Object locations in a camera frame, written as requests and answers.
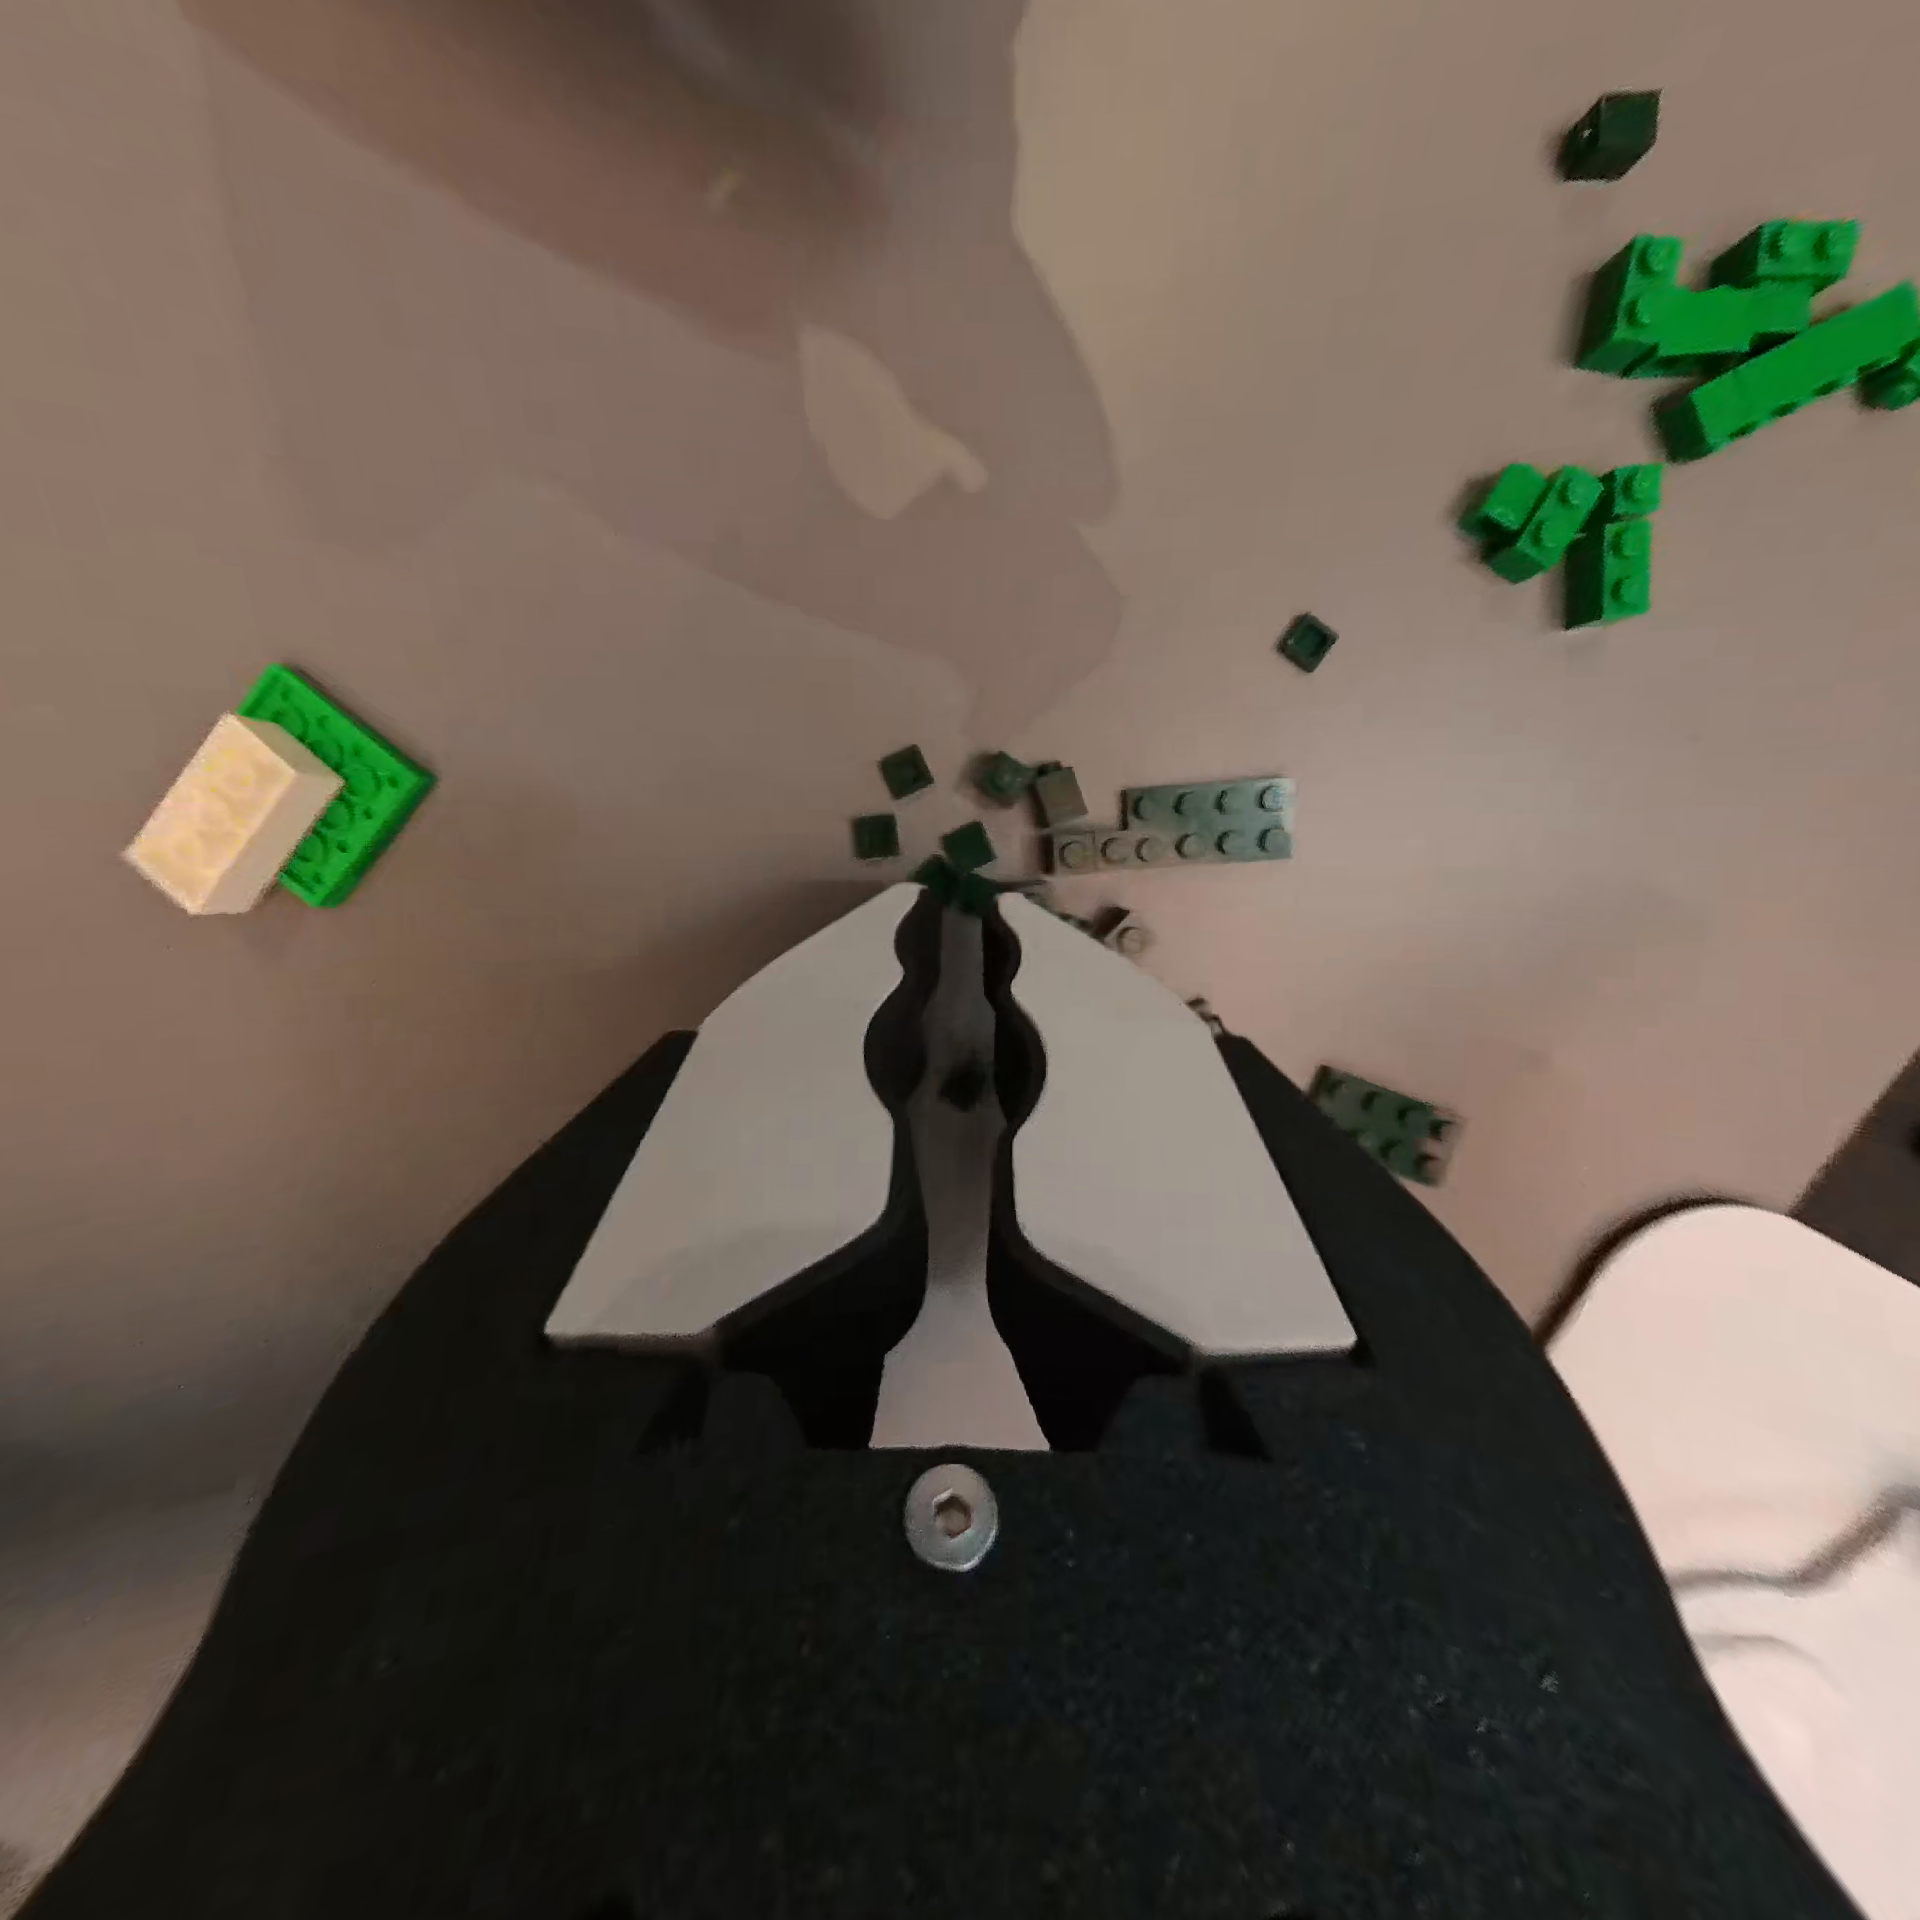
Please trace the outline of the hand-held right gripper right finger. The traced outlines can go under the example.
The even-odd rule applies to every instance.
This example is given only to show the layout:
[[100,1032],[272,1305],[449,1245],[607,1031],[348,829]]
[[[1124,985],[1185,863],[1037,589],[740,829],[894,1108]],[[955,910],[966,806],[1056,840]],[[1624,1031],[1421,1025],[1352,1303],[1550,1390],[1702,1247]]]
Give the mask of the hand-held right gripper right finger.
[[1014,1251],[1191,1358],[1351,1356],[1355,1326],[1214,1028],[1024,895],[999,901]]

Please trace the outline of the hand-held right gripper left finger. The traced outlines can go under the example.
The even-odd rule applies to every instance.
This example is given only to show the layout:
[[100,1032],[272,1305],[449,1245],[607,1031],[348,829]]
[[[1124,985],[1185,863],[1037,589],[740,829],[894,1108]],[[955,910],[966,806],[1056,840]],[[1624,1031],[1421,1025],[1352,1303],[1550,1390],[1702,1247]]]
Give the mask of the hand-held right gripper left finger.
[[939,903],[899,881],[700,1024],[543,1333],[688,1345],[876,1229],[927,1068]]

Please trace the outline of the dark green lego piece pile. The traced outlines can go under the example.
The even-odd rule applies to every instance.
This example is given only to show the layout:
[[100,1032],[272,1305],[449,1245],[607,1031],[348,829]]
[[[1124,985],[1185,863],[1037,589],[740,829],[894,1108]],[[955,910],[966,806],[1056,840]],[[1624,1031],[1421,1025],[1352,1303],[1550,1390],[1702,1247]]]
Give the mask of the dark green lego piece pile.
[[1048,885],[1089,875],[1252,868],[1293,855],[1299,790],[1281,775],[1124,785],[1113,822],[1095,821],[1073,768],[1059,759],[985,752],[973,760],[968,782],[980,804],[1024,812],[1037,832],[1040,873],[1000,873],[1000,852],[983,819],[947,829],[925,856],[947,855],[963,868],[980,870],[1004,889],[996,905],[1024,897],[1124,955],[1149,947],[1149,933],[1124,905],[1076,916],[1053,903]]

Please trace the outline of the dark green flat lego plate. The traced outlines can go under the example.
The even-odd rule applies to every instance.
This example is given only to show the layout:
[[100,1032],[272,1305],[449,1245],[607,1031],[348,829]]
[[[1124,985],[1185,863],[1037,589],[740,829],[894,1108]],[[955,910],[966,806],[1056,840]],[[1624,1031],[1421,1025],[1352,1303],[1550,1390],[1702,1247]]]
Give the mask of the dark green flat lego plate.
[[1446,1181],[1463,1127],[1456,1110],[1334,1064],[1316,1068],[1308,1096],[1372,1164],[1421,1188]]

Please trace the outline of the green lego plate cream brick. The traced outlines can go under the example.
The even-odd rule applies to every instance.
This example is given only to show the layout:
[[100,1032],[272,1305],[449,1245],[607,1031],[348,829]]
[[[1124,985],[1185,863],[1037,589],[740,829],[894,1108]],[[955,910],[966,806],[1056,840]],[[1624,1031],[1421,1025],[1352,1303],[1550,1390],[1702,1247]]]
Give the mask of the green lego plate cream brick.
[[197,919],[244,913],[277,886],[302,905],[337,908],[436,782],[323,684],[272,663],[121,856]]

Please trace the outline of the bright green lego piece pile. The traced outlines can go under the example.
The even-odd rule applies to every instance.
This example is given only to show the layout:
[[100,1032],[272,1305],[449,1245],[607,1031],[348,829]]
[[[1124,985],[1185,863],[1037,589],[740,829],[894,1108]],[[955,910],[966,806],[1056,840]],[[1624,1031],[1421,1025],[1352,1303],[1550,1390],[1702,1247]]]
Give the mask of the bright green lego piece pile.
[[1568,632],[1653,605],[1671,470],[1702,463],[1827,400],[1869,413],[1918,400],[1915,280],[1841,297],[1857,219],[1765,219],[1686,277],[1686,245],[1636,230],[1587,279],[1572,369],[1644,381],[1647,449],[1605,469],[1513,461],[1464,493],[1456,528],[1509,584],[1556,582]]

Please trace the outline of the white book stand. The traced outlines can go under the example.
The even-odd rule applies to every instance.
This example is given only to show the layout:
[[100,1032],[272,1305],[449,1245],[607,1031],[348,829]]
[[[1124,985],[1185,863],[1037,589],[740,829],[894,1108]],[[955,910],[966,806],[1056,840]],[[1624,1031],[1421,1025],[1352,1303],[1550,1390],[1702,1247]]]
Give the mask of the white book stand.
[[1755,1207],[1627,1233],[1548,1356],[1861,1912],[1918,1915],[1918,1288]]

